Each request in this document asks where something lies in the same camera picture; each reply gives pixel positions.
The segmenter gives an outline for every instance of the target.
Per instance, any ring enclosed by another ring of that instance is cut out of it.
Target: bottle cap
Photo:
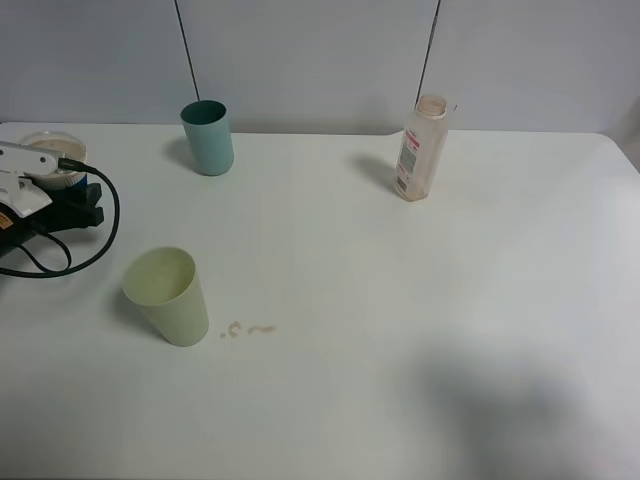
[[[438,95],[423,95],[416,108],[423,115],[441,117],[447,113],[447,101]]]

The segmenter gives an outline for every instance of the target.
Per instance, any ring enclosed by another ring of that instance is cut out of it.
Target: white wall
[[[2,0],[0,62],[0,121],[175,124],[196,98],[171,0]]]
[[[640,1],[443,0],[423,92],[452,128],[633,130]]]
[[[200,96],[239,131],[390,133],[418,93],[436,0],[179,0]]]

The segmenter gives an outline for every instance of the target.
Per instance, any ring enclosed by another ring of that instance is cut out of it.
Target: plastic bottle
[[[408,202],[429,195],[449,131],[446,115],[444,98],[424,95],[407,119],[394,184]]]

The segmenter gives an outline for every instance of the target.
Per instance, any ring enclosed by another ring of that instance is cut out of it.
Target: pale yellow cup
[[[207,334],[196,264],[184,250],[161,247],[138,257],[127,269],[122,289],[169,343],[189,347]]]

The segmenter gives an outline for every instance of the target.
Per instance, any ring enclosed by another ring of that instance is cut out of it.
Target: crumbs
[[[253,326],[251,327],[249,330],[247,330],[247,333],[249,335],[251,335],[253,332],[255,332],[256,330],[262,332],[262,333],[271,333],[276,329],[276,327],[274,327],[273,325],[269,325],[268,327],[257,327],[257,326]]]
[[[266,327],[254,325],[253,327],[249,328],[249,330],[247,330],[247,334],[251,335],[253,332],[271,333],[275,331],[275,329],[276,327],[274,327],[273,325],[267,325]],[[235,321],[227,327],[226,333],[223,332],[220,334],[220,338],[224,339],[227,338],[227,336],[229,336],[230,338],[236,338],[238,337],[238,335],[240,335],[240,330],[242,330],[242,325],[240,325],[240,322]]]

